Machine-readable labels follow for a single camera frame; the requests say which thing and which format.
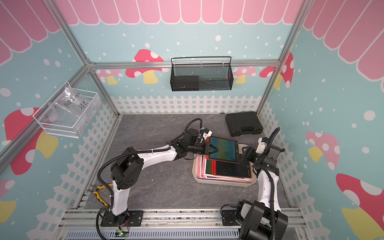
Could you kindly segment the white plastic storage box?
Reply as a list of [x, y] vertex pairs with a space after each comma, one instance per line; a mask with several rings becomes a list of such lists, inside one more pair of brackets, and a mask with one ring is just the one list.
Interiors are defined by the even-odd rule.
[[212, 184], [212, 185], [223, 185], [223, 186], [234, 186], [234, 187], [249, 187], [257, 182], [257, 175], [254, 173], [251, 173], [251, 180], [241, 182], [239, 180], [234, 180], [234, 178], [228, 180], [223, 178], [211, 178], [211, 177], [202, 177], [199, 178], [200, 174], [202, 173], [201, 167], [202, 167], [202, 156], [198, 155], [194, 159], [192, 173], [194, 176], [194, 179], [201, 184]]

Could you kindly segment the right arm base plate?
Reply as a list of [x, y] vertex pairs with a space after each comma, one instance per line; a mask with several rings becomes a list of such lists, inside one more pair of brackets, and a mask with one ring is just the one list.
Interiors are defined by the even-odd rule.
[[221, 211], [222, 215], [222, 224], [223, 226], [240, 226], [240, 222], [237, 219], [236, 216], [236, 210], [222, 210]]

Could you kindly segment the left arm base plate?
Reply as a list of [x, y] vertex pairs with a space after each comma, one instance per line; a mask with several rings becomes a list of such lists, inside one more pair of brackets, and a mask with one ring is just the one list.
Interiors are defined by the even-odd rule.
[[125, 211], [120, 215], [113, 215], [111, 211], [104, 213], [102, 227], [140, 227], [143, 220], [143, 211]]

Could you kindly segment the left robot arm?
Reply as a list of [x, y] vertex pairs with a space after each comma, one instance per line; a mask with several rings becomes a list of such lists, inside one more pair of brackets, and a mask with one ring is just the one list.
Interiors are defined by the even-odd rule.
[[123, 154], [104, 163], [97, 172], [97, 179], [110, 192], [110, 204], [101, 212], [103, 221], [113, 226], [121, 226], [130, 220], [128, 198], [131, 187], [137, 182], [141, 171], [146, 167], [184, 158], [188, 153], [208, 155], [208, 138], [212, 131], [185, 130], [178, 138], [165, 146], [149, 150], [127, 148]]

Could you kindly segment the red writing tablet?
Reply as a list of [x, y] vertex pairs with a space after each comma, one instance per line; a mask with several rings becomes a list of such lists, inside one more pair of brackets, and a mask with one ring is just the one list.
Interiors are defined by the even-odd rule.
[[206, 160], [206, 174], [218, 177], [251, 178], [250, 163], [240, 159], [239, 163]]
[[218, 152], [210, 152], [207, 156], [208, 160], [239, 163], [239, 143], [236, 140], [226, 139], [222, 137], [211, 136], [209, 143], [212, 143], [219, 149]]

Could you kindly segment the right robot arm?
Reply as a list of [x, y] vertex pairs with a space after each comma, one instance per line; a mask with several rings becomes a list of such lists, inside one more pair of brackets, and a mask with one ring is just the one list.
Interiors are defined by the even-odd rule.
[[257, 176], [258, 199], [253, 203], [242, 200], [236, 211], [241, 224], [240, 240], [281, 240], [288, 226], [288, 217], [281, 211], [278, 200], [280, 171], [277, 158], [285, 149], [272, 145], [266, 137], [259, 138], [256, 149], [246, 148], [243, 156], [253, 163]]

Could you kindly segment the red writing tablet top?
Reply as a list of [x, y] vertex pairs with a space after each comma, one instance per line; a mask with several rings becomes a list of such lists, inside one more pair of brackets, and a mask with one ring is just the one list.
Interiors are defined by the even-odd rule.
[[222, 137], [211, 136], [209, 143], [212, 143], [219, 149], [218, 152], [210, 152], [207, 156], [208, 160], [239, 163], [239, 143], [236, 140], [226, 139]]

